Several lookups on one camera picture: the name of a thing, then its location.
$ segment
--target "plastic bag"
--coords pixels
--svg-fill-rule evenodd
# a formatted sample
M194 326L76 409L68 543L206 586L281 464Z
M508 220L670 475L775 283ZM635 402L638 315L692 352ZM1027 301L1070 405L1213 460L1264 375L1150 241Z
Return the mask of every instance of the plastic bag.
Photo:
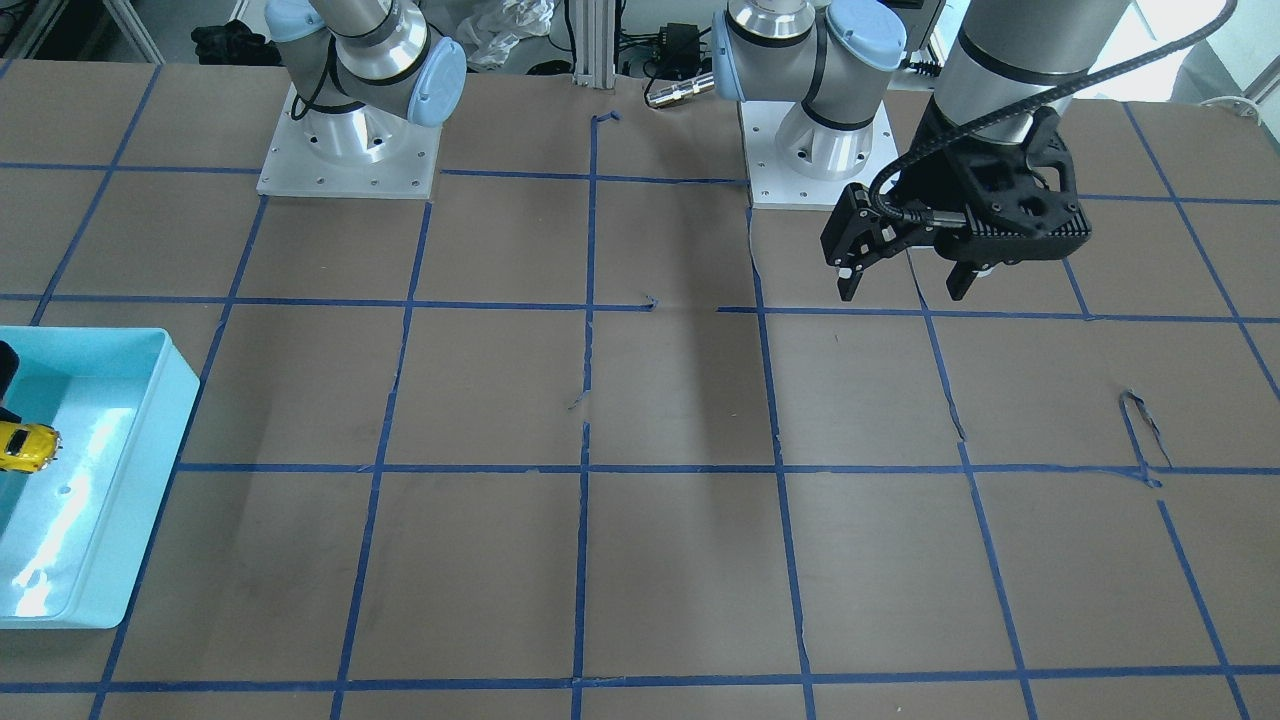
M477 70L500 68L511 49L526 37L549 35L556 0L488 0L458 23L454 40L477 47L467 64Z

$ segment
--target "yellow toy car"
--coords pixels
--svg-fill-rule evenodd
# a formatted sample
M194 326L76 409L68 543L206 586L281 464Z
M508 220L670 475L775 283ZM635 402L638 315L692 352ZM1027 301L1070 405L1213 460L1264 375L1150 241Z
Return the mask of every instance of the yellow toy car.
M36 473L54 461L61 436L49 425L0 420L0 470Z

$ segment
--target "white mounting plate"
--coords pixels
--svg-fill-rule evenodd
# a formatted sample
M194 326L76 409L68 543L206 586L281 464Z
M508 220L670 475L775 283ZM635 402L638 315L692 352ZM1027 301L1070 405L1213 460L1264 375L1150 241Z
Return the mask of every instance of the white mounting plate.
M293 86L275 123L271 147L257 178L260 195L285 197L372 197L430 200L440 128L404 126L402 151L369 165L338 165L312 152L298 123L289 119Z
M820 181L792 170L778 155L773 137L782 118L795 102L749 101L741 102L742 146L746 150L746 170L751 178L751 206L776 210L831 210L840 193L851 182L870 184L876 173L897 160L893 131L888 114L881 104L872 120L872 155L861 172L846 179ZM896 177L890 179L892 187Z

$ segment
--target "light blue container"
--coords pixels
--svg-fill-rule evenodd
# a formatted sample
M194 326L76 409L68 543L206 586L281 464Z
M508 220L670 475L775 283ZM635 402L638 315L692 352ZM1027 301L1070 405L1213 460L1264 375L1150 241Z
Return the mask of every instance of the light blue container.
M0 327L22 365L5 407L61 433L0 471L0 628L124 618L200 380L161 329Z

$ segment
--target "toy car window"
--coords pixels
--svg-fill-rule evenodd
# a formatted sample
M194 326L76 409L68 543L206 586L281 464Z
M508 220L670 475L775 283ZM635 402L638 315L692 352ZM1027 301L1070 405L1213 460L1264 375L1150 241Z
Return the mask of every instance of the toy car window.
M14 430L13 437L9 438L9 446L4 448L9 455L18 455L22 452L22 443L27 442L27 430Z

